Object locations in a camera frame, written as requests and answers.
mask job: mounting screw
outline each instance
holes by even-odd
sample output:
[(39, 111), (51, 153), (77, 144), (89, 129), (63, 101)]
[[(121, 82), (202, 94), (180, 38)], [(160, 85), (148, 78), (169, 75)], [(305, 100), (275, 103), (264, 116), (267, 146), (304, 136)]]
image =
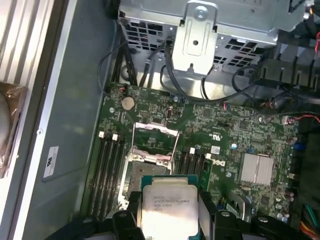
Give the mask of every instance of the mounting screw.
[(36, 131), (36, 134), (37, 135), (41, 135), (41, 134), (43, 134), (44, 133), (44, 131), (42, 130), (42, 129), (38, 129), (37, 131)]
[(203, 19), (205, 17), (205, 12), (200, 10), (198, 11), (198, 18)]
[(92, 219), (91, 218), (86, 218), (85, 220), (82, 221), (84, 224), (87, 224), (87, 223), (91, 223), (92, 222)]
[(258, 217), (258, 220), (259, 220), (260, 222), (262, 222), (262, 223), (267, 223), (267, 222), (268, 222), (268, 219), (266, 219), (266, 218), (263, 217), (263, 216)]
[(208, 9), (205, 6), (197, 6), (194, 10), (194, 17), (199, 21), (204, 21), (208, 16)]
[(227, 211), (223, 211), (221, 215), (224, 217), (230, 217), (230, 213), (228, 213)]

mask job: capacitor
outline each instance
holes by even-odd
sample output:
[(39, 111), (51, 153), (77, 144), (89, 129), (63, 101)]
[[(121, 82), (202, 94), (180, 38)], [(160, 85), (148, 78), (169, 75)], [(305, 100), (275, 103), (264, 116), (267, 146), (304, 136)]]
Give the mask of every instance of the capacitor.
[(275, 205), (275, 208), (276, 209), (282, 209), (282, 205), (281, 204), (277, 204), (277, 205)]
[(238, 147), (238, 145), (237, 145), (236, 143), (232, 143), (232, 144), (230, 145), (230, 148), (231, 148), (231, 149), (237, 149), (237, 147)]
[(222, 205), (222, 204), (217, 204), (216, 205), (216, 208), (218, 209), (218, 210), (222, 210), (222, 209), (224, 209), (224, 206)]
[(281, 211), (281, 214), (286, 218), (290, 217), (290, 214), (288, 212), (286, 212), (286, 211)]
[(284, 216), (284, 217), (281, 219), (281, 221), (284, 222), (284, 223), (287, 223), (287, 222), (288, 222), (288, 218)]
[(284, 143), (285, 143), (285, 144), (288, 144), (288, 145), (292, 145), (292, 144), (294, 144), (296, 141), (297, 141), (297, 138), (291, 136), (291, 137), (288, 137), (288, 138), (284, 141)]
[(289, 195), (284, 195), (284, 199), (286, 199), (286, 200), (288, 200), (288, 201), (290, 201), (290, 202), (293, 202), (293, 201), (295, 200), (294, 197), (289, 196)]
[(278, 213), (277, 215), (276, 215), (276, 217), (278, 218), (278, 219), (282, 219), (284, 216), (282, 215), (282, 213)]
[(254, 148), (253, 146), (249, 147), (248, 152), (249, 152), (250, 154), (254, 154), (254, 153), (255, 153), (255, 148)]
[(306, 144), (302, 143), (302, 142), (296, 142), (293, 145), (293, 149), (296, 151), (305, 151), (307, 148)]
[(290, 190), (286, 190), (284, 193), (285, 193), (285, 195), (288, 195), (290, 197), (294, 197), (295, 196), (295, 194)]

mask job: heatsink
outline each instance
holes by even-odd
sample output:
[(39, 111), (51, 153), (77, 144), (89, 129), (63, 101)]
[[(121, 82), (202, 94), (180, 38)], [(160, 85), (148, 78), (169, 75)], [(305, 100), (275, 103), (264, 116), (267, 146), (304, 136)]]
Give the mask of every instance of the heatsink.
[(274, 159), (264, 155), (243, 153), (239, 181), (270, 186)]

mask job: sticker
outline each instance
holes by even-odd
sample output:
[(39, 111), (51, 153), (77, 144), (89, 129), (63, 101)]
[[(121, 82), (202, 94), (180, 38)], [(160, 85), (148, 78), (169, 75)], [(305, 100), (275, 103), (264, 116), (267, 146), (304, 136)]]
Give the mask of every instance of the sticker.
[(220, 147), (219, 146), (211, 146), (210, 153), (219, 155), (220, 154)]
[(58, 146), (52, 146), (49, 149), (48, 158), (46, 160), (46, 166), (44, 169), (43, 178), (47, 178), (54, 174), (55, 165), (56, 165), (56, 159), (58, 155)]

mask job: black cable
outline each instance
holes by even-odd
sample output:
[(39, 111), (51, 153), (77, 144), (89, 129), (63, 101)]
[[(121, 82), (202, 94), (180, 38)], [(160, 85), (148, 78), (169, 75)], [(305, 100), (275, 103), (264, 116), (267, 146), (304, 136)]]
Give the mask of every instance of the black cable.
[(104, 87), (103, 87), (103, 84), (101, 82), (101, 68), (102, 68), (102, 65), (104, 64), (105, 60), (111, 55), (113, 54), (115, 51), (117, 51), (119, 48), (121, 48), (123, 45), (125, 45), (126, 41), (120, 43), (118, 46), (116, 46), (114, 49), (112, 49), (110, 52), (108, 52), (106, 55), (104, 55), (103, 58), (101, 58), (99, 64), (98, 64), (98, 68), (97, 68), (97, 81), (98, 81), (98, 84), (99, 84), (99, 87), (101, 89), (101, 92), (104, 94), (104, 95), (108, 95), (108, 93), (105, 91)]
[(164, 84), (164, 81), (162, 80), (163, 76), (164, 76), (164, 70), (166, 68), (166, 65), (162, 66), (161, 67), (161, 70), (160, 70), (160, 84), (162, 86), (162, 88), (164, 90), (166, 90), (168, 93), (170, 93), (171, 95), (175, 96), (175, 97), (178, 97), (179, 99), (181, 98), (181, 96), (179, 96), (178, 94), (172, 92), (165, 84)]
[(243, 90), (240, 90), (239, 92), (236, 92), (236, 93), (234, 93), (232, 95), (229, 95), (229, 96), (226, 96), (226, 97), (222, 97), (222, 98), (218, 98), (218, 99), (213, 99), (213, 100), (189, 97), (183, 91), (183, 89), (180, 87), (177, 79), (175, 78), (175, 75), (174, 75), (174, 72), (173, 72), (174, 71), (174, 66), (173, 66), (170, 50), (171, 50), (170, 44), (166, 44), (166, 46), (164, 48), (164, 56), (165, 56), (165, 64), (166, 64), (166, 68), (167, 68), (167, 72), (168, 72), (169, 78), (170, 78), (172, 84), (174, 85), (175, 89), (178, 91), (178, 93), (181, 94), (181, 96), (184, 97), (186, 100), (188, 100), (190, 103), (198, 104), (198, 105), (207, 105), (207, 104), (216, 104), (216, 103), (226, 102), (226, 101), (228, 101), (230, 99), (233, 99), (233, 98), (241, 95), (242, 93), (248, 91), (249, 89), (251, 89), (254, 86), (254, 84), (251, 84), (250, 86), (248, 86), (248, 87), (244, 88)]
[(202, 94), (203, 94), (204, 98), (207, 99), (207, 100), (209, 100), (209, 97), (208, 97), (208, 95), (207, 95), (207, 93), (206, 93), (205, 83), (206, 83), (207, 77), (208, 77), (209, 74), (212, 72), (212, 70), (214, 69), (214, 67), (215, 67), (215, 66), (212, 65), (212, 67), (210, 68), (208, 74), (201, 79)]
[(140, 83), (139, 83), (139, 87), (143, 87), (145, 85), (148, 73), (149, 73), (149, 68), (150, 68), (150, 64), (147, 62), (144, 65), (144, 70), (143, 70), (143, 75), (141, 77)]
[[(232, 75), (232, 79), (231, 79), (231, 84), (233, 89), (238, 93), (240, 90), (240, 88), (238, 88), (237, 84), (236, 84), (236, 76), (239, 74), (240, 71), (246, 70), (246, 69), (257, 69), (256, 65), (250, 65), (250, 66), (243, 66), (241, 68), (239, 68), (233, 75)], [(252, 98), (249, 94), (247, 94), (246, 92), (242, 93), (242, 95), (248, 97), (248, 98)]]
[(258, 89), (259, 89), (259, 87), (257, 86), (257, 88), (253, 92), (252, 105), (253, 105), (253, 109), (261, 115), (264, 115), (264, 116), (286, 116), (286, 115), (295, 116), (295, 115), (311, 114), (311, 115), (319, 116), (319, 114), (320, 114), (320, 112), (309, 111), (309, 110), (301, 110), (301, 111), (287, 110), (287, 111), (282, 111), (282, 112), (265, 112), (264, 110), (266, 110), (266, 109), (261, 108), (261, 106), (257, 106), (256, 102), (255, 102)]
[(125, 64), (126, 64), (126, 69), (128, 72), (128, 77), (129, 77), (129, 82), (131, 85), (137, 86), (137, 72), (134, 66), (134, 62), (131, 57), (130, 49), (128, 42), (126, 41), (126, 44), (123, 46), (123, 51), (124, 51), (124, 58), (125, 58)]
[(302, 4), (304, 4), (306, 0), (300, 0), (295, 6), (290, 7), (289, 13), (292, 14), (295, 10), (298, 9)]
[(139, 83), (139, 87), (143, 87), (145, 85), (145, 82), (146, 82), (146, 79), (147, 79), (147, 76), (148, 76), (148, 73), (149, 73), (150, 62), (154, 58), (154, 56), (164, 48), (165, 42), (166, 42), (166, 40), (164, 40), (163, 43), (159, 47), (157, 47), (150, 54), (150, 56), (148, 56), (148, 58), (146, 59), (146, 63), (145, 63), (145, 66), (144, 66), (143, 75), (142, 75), (140, 83)]

